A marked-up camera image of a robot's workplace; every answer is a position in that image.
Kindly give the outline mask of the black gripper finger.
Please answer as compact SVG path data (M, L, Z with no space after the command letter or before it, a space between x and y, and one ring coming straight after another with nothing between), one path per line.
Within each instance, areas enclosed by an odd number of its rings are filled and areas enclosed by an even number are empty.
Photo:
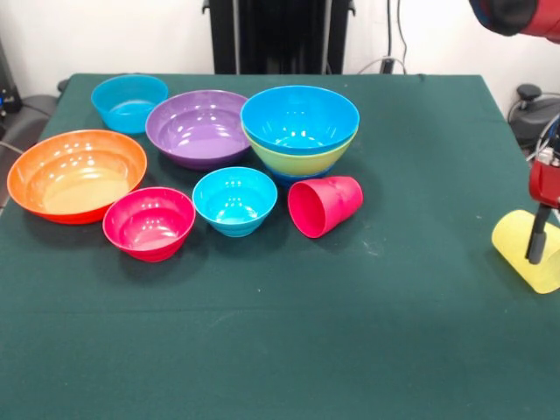
M551 207L540 204L535 214L533 226L530 231L528 247L525 258L529 263L537 265L543 257L543 250L546 243L546 233L544 231L548 218L551 214Z

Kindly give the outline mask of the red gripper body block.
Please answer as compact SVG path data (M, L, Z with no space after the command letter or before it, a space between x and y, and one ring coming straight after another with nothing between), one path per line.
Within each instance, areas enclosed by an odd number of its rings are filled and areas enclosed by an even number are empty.
M552 164L535 161L530 169L528 191L533 200L558 209L560 168Z

